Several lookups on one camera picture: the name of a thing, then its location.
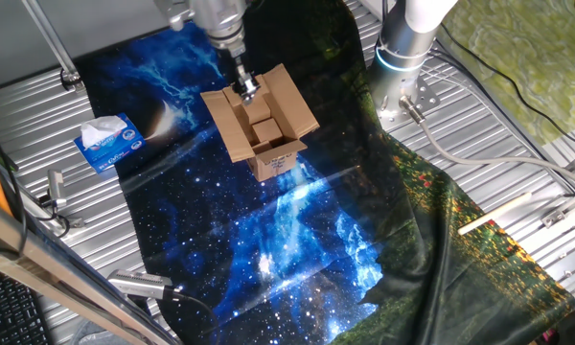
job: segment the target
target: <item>wooden stick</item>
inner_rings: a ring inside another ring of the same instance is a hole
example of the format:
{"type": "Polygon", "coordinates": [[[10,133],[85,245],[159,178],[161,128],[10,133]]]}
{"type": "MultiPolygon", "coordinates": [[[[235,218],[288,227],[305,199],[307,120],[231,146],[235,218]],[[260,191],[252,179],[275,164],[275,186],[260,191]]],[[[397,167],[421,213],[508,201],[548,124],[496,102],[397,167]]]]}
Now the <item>wooden stick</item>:
{"type": "Polygon", "coordinates": [[[483,215],[482,217],[477,218],[477,219],[473,220],[472,222],[468,223],[467,225],[458,229],[458,234],[460,234],[460,235],[468,234],[470,231],[483,225],[487,221],[490,221],[491,219],[498,218],[498,217],[506,214],[507,212],[515,209],[519,205],[530,200],[530,198],[532,196],[533,196],[533,194],[530,192],[524,193],[523,195],[520,195],[520,196],[516,197],[515,199],[512,199],[512,200],[502,204],[501,206],[499,206],[498,208],[495,208],[490,213],[487,213],[487,214],[483,215]]]}

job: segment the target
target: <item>tissue box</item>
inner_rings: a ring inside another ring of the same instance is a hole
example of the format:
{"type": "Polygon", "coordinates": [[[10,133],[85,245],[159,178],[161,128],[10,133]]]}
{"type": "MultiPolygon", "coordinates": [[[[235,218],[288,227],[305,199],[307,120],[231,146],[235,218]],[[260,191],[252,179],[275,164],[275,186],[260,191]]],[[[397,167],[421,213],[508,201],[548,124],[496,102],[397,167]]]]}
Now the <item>tissue box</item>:
{"type": "Polygon", "coordinates": [[[145,139],[126,114],[117,116],[126,122],[127,127],[102,139],[99,143],[86,149],[81,137],[75,139],[75,145],[97,173],[145,145],[145,139]]]}

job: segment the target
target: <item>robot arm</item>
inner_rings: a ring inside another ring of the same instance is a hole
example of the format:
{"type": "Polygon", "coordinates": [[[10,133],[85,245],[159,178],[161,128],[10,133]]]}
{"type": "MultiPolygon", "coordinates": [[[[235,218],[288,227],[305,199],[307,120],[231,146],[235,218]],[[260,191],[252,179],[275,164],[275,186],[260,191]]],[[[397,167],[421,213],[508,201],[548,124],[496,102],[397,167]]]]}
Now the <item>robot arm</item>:
{"type": "Polygon", "coordinates": [[[234,90],[248,104],[260,88],[248,67],[245,32],[242,16],[244,0],[153,0],[166,16],[171,28],[183,29],[183,22],[194,23],[205,31],[220,58],[230,61],[228,78],[234,81],[234,90]]]}
{"type": "Polygon", "coordinates": [[[457,0],[398,0],[383,14],[369,82],[380,117],[392,121],[403,110],[399,99],[418,99],[418,77],[437,28],[457,0]]]}

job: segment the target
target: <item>diamond plate floor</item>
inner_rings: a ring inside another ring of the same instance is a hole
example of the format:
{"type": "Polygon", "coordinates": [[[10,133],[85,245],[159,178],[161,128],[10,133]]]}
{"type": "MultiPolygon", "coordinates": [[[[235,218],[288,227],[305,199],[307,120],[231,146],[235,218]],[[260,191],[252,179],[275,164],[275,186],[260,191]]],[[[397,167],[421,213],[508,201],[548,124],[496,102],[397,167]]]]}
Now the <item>diamond plate floor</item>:
{"type": "MultiPolygon", "coordinates": [[[[346,4],[356,19],[364,58],[370,63],[381,24],[358,0],[346,0],[346,4]]],[[[69,197],[62,213],[85,221],[84,228],[73,229],[63,239],[65,243],[104,276],[116,268],[142,271],[134,227],[115,170],[94,173],[72,143],[80,133],[80,123],[94,117],[87,96],[65,91],[58,72],[0,89],[0,142],[21,168],[20,182],[34,195],[46,191],[48,169],[64,172],[69,197]]],[[[534,155],[511,124],[452,67],[431,59],[423,77],[441,99],[440,108],[426,115],[430,129],[447,150],[463,157],[534,155]]],[[[566,189],[555,176],[523,164],[454,165],[438,156],[415,124],[396,125],[389,132],[448,172],[486,211],[532,192],[529,204],[496,221],[575,296],[575,217],[551,229],[540,221],[565,202],[562,195],[566,189]]],[[[68,342],[81,318],[47,298],[41,303],[54,339],[58,344],[68,342]]],[[[150,309],[168,329],[154,302],[150,309]]]]}

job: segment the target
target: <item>galaxy print cloth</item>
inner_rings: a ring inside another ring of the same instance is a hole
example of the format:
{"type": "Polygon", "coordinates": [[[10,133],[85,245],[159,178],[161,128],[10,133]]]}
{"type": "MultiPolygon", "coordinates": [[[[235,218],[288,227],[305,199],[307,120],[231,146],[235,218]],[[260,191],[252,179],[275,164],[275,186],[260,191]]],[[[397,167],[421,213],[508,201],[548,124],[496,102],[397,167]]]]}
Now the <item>galaxy print cloth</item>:
{"type": "MultiPolygon", "coordinates": [[[[258,182],[245,162],[230,162],[199,97],[225,81],[193,24],[79,66],[96,115],[125,112],[147,138],[140,154],[117,165],[146,270],[211,306],[222,344],[327,344],[376,309],[360,302],[381,278],[380,248],[373,222],[347,192],[384,191],[362,180],[347,125],[314,109],[322,128],[305,137],[310,148],[296,168],[258,182]]],[[[400,184],[384,176],[388,190],[400,184]]],[[[383,217],[388,199],[376,201],[383,217]]],[[[216,340],[197,305],[160,308],[184,342],[216,340]]]]}

